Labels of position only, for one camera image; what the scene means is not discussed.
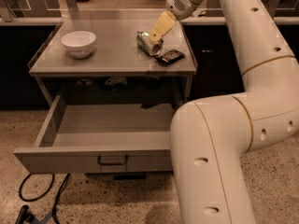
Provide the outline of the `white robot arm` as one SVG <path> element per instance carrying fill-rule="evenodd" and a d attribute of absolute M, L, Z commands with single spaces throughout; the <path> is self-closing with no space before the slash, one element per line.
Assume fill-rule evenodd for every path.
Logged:
<path fill-rule="evenodd" d="M 166 0 L 158 41 L 203 0 Z M 171 123 L 183 224 L 255 224 L 240 157 L 298 130 L 299 63 L 261 0 L 220 0 L 244 90 L 190 101 Z"/>

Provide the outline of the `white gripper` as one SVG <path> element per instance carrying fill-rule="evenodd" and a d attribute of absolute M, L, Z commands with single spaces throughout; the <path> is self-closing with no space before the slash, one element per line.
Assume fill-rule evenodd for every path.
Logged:
<path fill-rule="evenodd" d="M 175 25 L 176 21 L 187 19 L 198 8 L 198 0 L 166 0 L 164 11 L 149 33 L 153 43 L 160 41 Z"/>

